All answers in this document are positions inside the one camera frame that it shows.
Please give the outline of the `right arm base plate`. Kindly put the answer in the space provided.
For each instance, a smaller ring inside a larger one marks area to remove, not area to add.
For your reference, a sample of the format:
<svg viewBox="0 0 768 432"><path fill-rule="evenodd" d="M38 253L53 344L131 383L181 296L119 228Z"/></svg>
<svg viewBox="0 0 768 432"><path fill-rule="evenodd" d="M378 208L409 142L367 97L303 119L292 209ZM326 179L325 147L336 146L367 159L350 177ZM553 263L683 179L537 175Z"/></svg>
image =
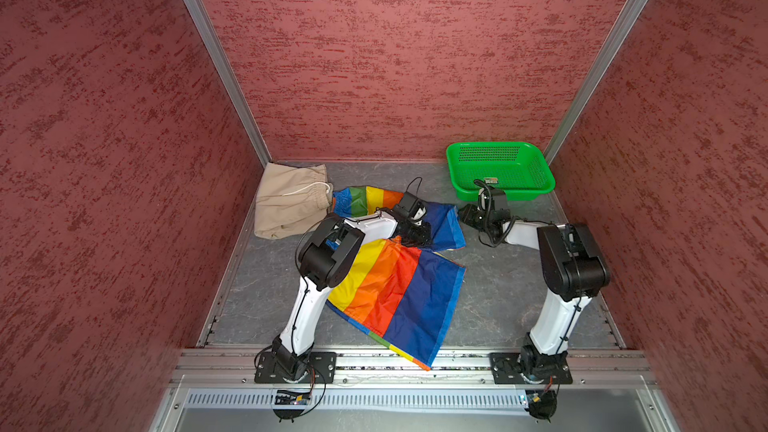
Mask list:
<svg viewBox="0 0 768 432"><path fill-rule="evenodd" d="M539 354L535 349L520 353L491 353L490 370L497 385L571 385L573 378L567 352Z"/></svg>

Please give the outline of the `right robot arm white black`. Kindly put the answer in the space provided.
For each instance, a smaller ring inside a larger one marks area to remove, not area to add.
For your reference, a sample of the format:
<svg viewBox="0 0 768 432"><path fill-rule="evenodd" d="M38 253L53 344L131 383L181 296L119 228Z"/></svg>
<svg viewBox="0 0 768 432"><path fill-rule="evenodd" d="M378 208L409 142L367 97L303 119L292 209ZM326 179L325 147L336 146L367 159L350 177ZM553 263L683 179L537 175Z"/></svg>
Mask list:
<svg viewBox="0 0 768 432"><path fill-rule="evenodd" d="M511 213L506 193L481 181L477 203L459 211L465 225L481 233L482 244L516 245L539 252L547 286L537 322L518 353L494 353L498 383L570 384L571 336L586 307L611 280L603 254L584 224L530 221Z"/></svg>

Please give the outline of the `multicolour shorts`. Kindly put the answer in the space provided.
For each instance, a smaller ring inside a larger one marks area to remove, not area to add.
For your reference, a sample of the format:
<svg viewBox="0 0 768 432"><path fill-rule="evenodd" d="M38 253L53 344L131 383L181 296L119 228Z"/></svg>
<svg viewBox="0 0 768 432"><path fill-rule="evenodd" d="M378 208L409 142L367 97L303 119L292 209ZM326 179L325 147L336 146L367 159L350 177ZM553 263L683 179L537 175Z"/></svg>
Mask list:
<svg viewBox="0 0 768 432"><path fill-rule="evenodd" d="M327 307L379 344L429 370L451 326L466 268L441 255L466 246L458 209L428 202L432 243L403 238L361 247Z"/></svg>

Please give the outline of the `green plastic basket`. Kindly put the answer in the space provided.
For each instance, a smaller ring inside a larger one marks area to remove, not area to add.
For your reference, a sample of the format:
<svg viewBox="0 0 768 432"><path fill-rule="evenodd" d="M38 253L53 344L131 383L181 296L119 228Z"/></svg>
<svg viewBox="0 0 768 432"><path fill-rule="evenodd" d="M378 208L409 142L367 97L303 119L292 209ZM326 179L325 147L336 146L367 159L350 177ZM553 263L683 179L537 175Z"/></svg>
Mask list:
<svg viewBox="0 0 768 432"><path fill-rule="evenodd" d="M531 201L551 193L555 178L543 153L526 142L459 142L449 145L446 159L451 183L463 202L477 199L475 184L485 177L497 177L500 189L511 201Z"/></svg>

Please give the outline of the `beige shorts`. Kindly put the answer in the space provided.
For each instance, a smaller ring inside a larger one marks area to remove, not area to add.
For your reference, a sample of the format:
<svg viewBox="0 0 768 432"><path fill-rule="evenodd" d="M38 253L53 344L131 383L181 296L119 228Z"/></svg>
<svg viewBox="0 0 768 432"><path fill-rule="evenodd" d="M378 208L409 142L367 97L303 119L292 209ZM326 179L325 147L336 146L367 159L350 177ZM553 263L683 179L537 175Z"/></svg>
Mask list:
<svg viewBox="0 0 768 432"><path fill-rule="evenodd" d="M331 208L332 192L325 165L269 163L256 193L254 235L278 240L314 229Z"/></svg>

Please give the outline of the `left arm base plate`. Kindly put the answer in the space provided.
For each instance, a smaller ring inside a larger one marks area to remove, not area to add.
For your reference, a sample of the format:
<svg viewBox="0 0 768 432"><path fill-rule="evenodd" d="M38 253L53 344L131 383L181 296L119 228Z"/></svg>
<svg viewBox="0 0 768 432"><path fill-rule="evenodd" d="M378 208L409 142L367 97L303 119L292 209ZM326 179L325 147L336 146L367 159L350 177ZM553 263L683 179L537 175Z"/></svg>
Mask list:
<svg viewBox="0 0 768 432"><path fill-rule="evenodd" d="M279 363L276 354L264 352L255 362L253 382L256 384L309 384L310 379L320 384L334 380L338 355L335 352L311 352L306 361L299 365L299 374L287 372Z"/></svg>

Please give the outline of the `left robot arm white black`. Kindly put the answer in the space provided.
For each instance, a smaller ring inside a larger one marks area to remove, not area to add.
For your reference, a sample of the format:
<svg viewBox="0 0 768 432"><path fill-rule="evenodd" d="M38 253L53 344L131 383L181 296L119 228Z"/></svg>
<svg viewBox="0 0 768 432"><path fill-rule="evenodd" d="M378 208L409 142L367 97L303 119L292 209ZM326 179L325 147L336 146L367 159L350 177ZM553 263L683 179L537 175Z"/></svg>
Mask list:
<svg viewBox="0 0 768 432"><path fill-rule="evenodd" d="M329 213L310 231L295 254L299 287L293 308L271 345L276 369L286 381L299 382L309 372L322 311L333 289L349 274L362 247L393 238L404 225L405 221L389 210L360 218Z"/></svg>

